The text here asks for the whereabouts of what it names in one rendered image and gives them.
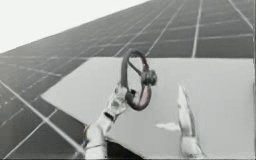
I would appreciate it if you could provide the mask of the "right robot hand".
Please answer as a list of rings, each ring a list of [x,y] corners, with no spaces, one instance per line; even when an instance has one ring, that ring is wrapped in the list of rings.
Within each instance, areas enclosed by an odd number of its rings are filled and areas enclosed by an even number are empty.
[[[177,106],[178,122],[157,123],[156,127],[168,131],[180,131],[183,136],[195,136],[194,116],[190,108],[188,94],[182,85],[178,86]]]

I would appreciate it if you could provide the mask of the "grey table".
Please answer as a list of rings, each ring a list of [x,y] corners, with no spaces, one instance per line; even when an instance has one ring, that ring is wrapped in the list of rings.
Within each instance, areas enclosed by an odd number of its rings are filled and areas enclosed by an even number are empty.
[[[71,71],[42,98],[84,124],[94,122],[121,77],[120,58],[95,57]],[[207,157],[252,159],[254,67],[250,59],[150,58],[157,73],[150,104],[127,109],[108,137],[145,158],[181,156],[178,88],[184,87]]]

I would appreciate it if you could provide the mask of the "dark steering wheel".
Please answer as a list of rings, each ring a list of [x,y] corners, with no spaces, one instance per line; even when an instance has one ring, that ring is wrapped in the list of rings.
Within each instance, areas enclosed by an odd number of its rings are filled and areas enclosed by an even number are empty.
[[[121,63],[121,86],[127,89],[127,104],[136,111],[144,110],[150,103],[151,87],[157,83],[155,70],[149,67],[145,54],[128,50]]]

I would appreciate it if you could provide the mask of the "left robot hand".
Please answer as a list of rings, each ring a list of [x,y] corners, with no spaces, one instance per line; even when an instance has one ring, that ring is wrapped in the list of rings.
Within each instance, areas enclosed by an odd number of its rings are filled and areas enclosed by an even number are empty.
[[[126,101],[126,93],[127,89],[123,87],[120,83],[118,83],[107,102],[106,111],[111,116],[117,118],[129,107]]]

